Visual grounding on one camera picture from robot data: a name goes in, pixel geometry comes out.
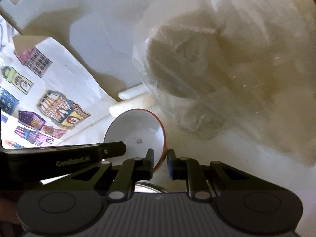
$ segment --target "circular pad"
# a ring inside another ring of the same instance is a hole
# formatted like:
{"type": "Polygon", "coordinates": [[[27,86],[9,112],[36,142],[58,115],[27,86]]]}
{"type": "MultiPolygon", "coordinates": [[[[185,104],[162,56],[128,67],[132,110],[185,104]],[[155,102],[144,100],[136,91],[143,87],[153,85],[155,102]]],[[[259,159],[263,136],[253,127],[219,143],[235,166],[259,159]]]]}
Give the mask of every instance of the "circular pad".
{"type": "Polygon", "coordinates": [[[302,216],[300,199],[290,191],[222,191],[217,209],[243,232],[278,234],[294,230],[302,216]]]}
{"type": "Polygon", "coordinates": [[[24,229],[41,235],[81,231],[101,210],[102,199],[96,191],[28,191],[16,208],[24,229]]]}

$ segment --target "purple building drawing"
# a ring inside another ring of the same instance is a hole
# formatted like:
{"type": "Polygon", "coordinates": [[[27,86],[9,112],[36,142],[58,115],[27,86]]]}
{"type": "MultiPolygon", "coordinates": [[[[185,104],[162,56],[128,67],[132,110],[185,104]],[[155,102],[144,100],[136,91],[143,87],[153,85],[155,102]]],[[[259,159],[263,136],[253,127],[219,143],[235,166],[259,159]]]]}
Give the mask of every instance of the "purple building drawing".
{"type": "Polygon", "coordinates": [[[4,115],[1,114],[1,121],[4,122],[4,123],[6,123],[7,120],[8,120],[8,118],[7,118],[6,116],[4,116],[4,115]]]}
{"type": "Polygon", "coordinates": [[[41,130],[46,121],[35,112],[19,111],[18,122],[36,130],[41,130]]]}
{"type": "Polygon", "coordinates": [[[50,146],[54,141],[51,137],[48,137],[38,131],[29,130],[25,127],[17,126],[14,132],[21,138],[26,139],[30,143],[40,147],[50,146]]]}

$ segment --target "clear plastic bag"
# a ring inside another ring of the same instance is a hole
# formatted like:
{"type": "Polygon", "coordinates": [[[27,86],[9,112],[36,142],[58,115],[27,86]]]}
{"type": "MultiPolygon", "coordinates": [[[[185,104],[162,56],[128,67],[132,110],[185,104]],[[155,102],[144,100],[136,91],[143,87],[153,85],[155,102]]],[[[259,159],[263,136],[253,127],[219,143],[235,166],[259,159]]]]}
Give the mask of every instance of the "clear plastic bag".
{"type": "Polygon", "coordinates": [[[161,0],[136,28],[134,64],[180,127],[226,123],[316,162],[313,0],[161,0]]]}

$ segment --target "bowl rim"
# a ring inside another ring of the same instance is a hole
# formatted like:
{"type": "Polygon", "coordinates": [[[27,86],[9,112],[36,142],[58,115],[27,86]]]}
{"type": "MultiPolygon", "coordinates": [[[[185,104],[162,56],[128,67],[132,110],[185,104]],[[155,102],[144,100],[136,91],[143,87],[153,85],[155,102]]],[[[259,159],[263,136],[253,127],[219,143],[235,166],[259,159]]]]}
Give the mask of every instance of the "bowl rim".
{"type": "Polygon", "coordinates": [[[162,129],[162,133],[163,133],[163,148],[162,148],[162,154],[161,154],[161,156],[160,156],[160,158],[159,158],[159,160],[157,162],[157,165],[153,169],[153,173],[155,173],[155,171],[157,171],[161,167],[162,163],[164,162],[164,160],[165,160],[165,158],[167,156],[167,150],[166,150],[166,132],[165,132],[165,128],[164,128],[161,120],[153,112],[151,112],[149,110],[146,110],[146,109],[131,109],[131,110],[125,111],[122,114],[118,115],[113,120],[113,122],[108,127],[107,131],[110,129],[110,127],[112,126],[112,124],[115,122],[116,119],[118,119],[120,116],[122,116],[123,114],[125,114],[127,112],[130,112],[130,111],[146,111],[146,112],[150,113],[152,116],[154,116],[156,118],[156,120],[158,121],[158,123],[159,123],[159,125],[160,125],[160,127],[162,129]]]}

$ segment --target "colorful drawing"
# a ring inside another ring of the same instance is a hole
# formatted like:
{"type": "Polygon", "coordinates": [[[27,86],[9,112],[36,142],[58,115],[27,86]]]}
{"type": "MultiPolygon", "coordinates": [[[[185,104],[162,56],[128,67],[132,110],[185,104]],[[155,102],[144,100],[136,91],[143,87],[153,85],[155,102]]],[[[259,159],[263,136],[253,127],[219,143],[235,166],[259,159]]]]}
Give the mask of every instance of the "colorful drawing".
{"type": "Polygon", "coordinates": [[[40,147],[50,146],[54,141],[53,138],[48,137],[39,131],[32,131],[25,127],[17,126],[14,132],[21,138],[40,147]]]}
{"type": "Polygon", "coordinates": [[[12,115],[18,105],[19,100],[10,94],[7,90],[0,87],[0,107],[5,113],[12,115]]]}
{"type": "Polygon", "coordinates": [[[66,130],[56,129],[56,128],[53,128],[52,126],[43,126],[43,131],[44,133],[49,134],[50,136],[56,139],[62,138],[64,134],[67,133],[66,130]]]}
{"type": "Polygon", "coordinates": [[[61,93],[48,90],[40,99],[38,109],[60,127],[73,129],[82,120],[90,116],[80,105],[61,93]]]}
{"type": "Polygon", "coordinates": [[[20,75],[14,68],[5,66],[2,68],[2,75],[9,83],[13,84],[16,88],[22,91],[24,94],[28,94],[33,83],[26,77],[20,75]]]}
{"type": "Polygon", "coordinates": [[[45,124],[45,120],[38,114],[32,111],[19,111],[19,123],[34,128],[36,130],[41,130],[45,124]]]}
{"type": "Polygon", "coordinates": [[[7,120],[8,120],[8,118],[7,118],[6,116],[4,116],[4,115],[1,114],[1,121],[2,121],[3,123],[6,123],[7,120]]]}
{"type": "Polygon", "coordinates": [[[22,65],[27,66],[39,77],[42,77],[52,62],[45,57],[36,47],[21,54],[16,54],[22,65]]]}
{"type": "Polygon", "coordinates": [[[11,146],[12,148],[14,148],[14,149],[26,148],[26,147],[24,147],[24,146],[22,146],[22,145],[17,144],[17,143],[14,142],[14,141],[5,140],[4,142],[5,142],[7,145],[9,145],[9,146],[11,146]]]}

